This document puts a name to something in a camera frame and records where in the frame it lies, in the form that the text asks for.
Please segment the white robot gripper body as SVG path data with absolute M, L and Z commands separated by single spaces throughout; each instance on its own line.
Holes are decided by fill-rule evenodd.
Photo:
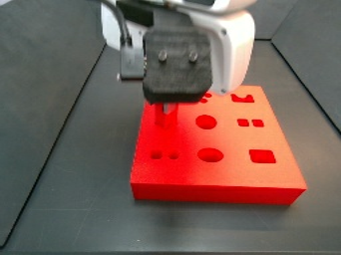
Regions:
M 153 7 L 169 7 L 185 14 L 208 38 L 212 84 L 224 95 L 244 79 L 252 50 L 255 25 L 246 8 L 255 0 L 137 0 Z

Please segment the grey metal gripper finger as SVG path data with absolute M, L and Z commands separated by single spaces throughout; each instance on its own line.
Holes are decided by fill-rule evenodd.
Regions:
M 168 103 L 163 104 L 163 113 L 167 115 L 171 112 L 171 105 Z

